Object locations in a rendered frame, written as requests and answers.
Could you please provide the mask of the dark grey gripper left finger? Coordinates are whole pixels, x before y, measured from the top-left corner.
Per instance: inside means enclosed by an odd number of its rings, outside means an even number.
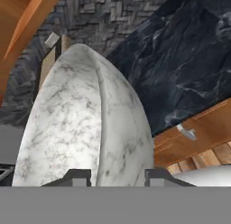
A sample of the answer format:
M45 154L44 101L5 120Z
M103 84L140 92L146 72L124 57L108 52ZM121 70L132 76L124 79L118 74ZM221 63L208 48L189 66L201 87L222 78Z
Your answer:
M47 183L47 186L90 187L91 186L90 179L91 179L90 169L69 169L62 178Z

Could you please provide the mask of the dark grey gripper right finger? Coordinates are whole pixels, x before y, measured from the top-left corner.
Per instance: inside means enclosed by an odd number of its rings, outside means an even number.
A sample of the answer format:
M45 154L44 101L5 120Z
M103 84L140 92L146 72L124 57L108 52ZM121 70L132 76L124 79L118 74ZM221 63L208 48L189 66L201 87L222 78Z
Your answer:
M164 168L146 169L144 177L145 187L193 187L193 184L174 178Z

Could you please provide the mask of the white marble bowl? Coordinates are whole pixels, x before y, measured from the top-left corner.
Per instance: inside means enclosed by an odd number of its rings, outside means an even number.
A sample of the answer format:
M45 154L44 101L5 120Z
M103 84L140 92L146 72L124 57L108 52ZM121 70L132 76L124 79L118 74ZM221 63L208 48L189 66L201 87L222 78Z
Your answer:
M152 167L151 129L133 87L87 45L69 47L34 101L13 185L40 187L78 169L97 187L139 187Z

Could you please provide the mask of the orange wooden drawer front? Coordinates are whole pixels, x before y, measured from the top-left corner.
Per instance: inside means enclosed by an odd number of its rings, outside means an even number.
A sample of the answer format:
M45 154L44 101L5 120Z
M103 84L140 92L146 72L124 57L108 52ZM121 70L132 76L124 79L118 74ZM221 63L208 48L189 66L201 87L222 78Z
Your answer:
M157 135L156 166L166 167L231 141L231 98L189 118L182 126L194 130L196 140L190 140L176 126Z

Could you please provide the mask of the tan wooden cupboard door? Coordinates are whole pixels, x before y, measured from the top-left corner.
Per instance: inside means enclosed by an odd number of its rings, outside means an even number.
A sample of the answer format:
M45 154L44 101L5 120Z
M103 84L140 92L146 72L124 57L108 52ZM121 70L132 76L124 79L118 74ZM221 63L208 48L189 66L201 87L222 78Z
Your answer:
M42 86L42 83L44 82L49 71L51 70L51 67L54 65L55 61L60 57L60 55L69 48L70 43L71 39L69 38L69 36L63 34L42 60L42 63L37 70L32 101L35 101L38 92Z

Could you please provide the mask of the orange wooden wall cupboard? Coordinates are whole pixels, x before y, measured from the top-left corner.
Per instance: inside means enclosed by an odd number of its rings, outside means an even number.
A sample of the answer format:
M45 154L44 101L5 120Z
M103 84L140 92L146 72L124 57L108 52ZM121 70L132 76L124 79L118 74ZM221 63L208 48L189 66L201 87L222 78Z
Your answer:
M12 67L59 0L0 0L0 107Z

